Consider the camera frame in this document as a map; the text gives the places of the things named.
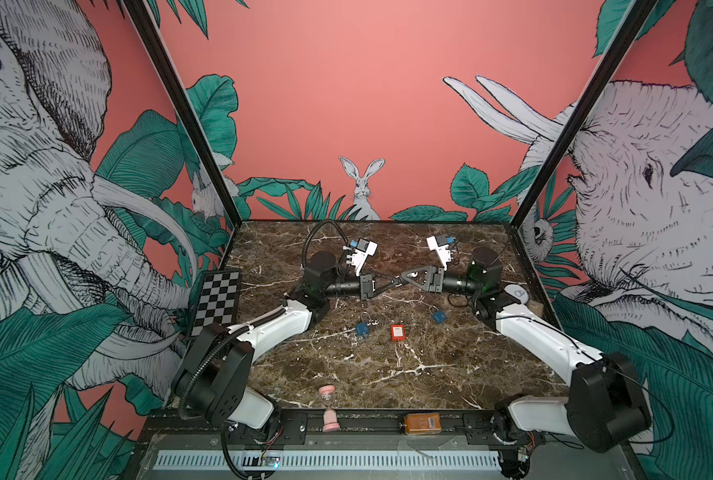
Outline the red padlock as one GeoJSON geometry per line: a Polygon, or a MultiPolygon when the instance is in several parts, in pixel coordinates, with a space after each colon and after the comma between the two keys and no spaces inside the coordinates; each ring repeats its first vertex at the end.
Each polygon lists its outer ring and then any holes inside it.
{"type": "Polygon", "coordinates": [[[391,340],[394,342],[404,341],[406,338],[405,328],[401,324],[394,324],[390,328],[391,340]]]}

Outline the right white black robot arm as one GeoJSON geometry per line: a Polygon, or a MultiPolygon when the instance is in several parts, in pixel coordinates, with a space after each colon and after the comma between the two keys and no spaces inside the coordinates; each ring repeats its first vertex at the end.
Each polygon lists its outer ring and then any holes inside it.
{"type": "Polygon", "coordinates": [[[504,283],[501,274],[495,251],[478,247],[462,274],[423,266],[400,275],[403,283],[423,291],[465,297],[477,320],[528,350],[567,386],[565,397],[526,395],[506,401],[498,415],[501,441],[508,442],[515,432],[562,434],[604,453],[648,430],[651,412],[632,362],[543,320],[528,308],[526,291],[504,283]]]}

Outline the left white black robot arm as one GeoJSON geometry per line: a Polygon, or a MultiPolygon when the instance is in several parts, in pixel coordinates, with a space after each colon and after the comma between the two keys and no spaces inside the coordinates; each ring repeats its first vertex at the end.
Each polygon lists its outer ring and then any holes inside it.
{"type": "Polygon", "coordinates": [[[401,284],[394,277],[376,287],[372,274],[348,275],[334,254],[314,254],[276,309],[228,327],[210,324],[198,334],[172,380],[172,393],[180,400],[178,416],[214,427],[234,422],[266,429],[278,408],[248,387],[254,361],[318,324],[330,311],[332,298],[371,299],[401,284]]]}

